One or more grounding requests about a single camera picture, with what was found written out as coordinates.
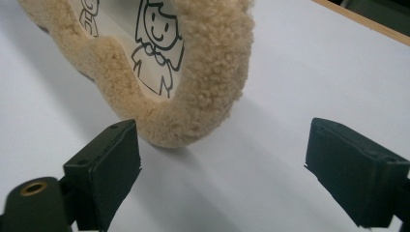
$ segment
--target cartoon drawing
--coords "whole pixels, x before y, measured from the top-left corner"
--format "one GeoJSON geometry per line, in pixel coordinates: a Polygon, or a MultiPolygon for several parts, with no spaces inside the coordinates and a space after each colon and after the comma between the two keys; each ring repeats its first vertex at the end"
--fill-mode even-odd
{"type": "Polygon", "coordinates": [[[84,9],[79,16],[79,22],[91,36],[97,37],[99,31],[95,17],[99,13],[100,0],[81,0],[84,9]]]}
{"type": "Polygon", "coordinates": [[[152,92],[170,98],[173,78],[181,68],[184,41],[169,1],[141,0],[135,41],[134,73],[152,92]]]}

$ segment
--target beige fleece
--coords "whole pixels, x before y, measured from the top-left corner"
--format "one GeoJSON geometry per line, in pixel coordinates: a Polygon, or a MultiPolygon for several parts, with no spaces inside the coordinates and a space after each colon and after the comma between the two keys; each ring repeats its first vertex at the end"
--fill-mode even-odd
{"type": "Polygon", "coordinates": [[[149,143],[174,148],[197,141],[229,116],[242,95],[253,40],[251,0],[170,0],[186,47],[170,101],[146,98],[122,46],[114,37],[87,37],[69,0],[18,1],[73,66],[95,80],[117,115],[136,120],[149,143]]]}

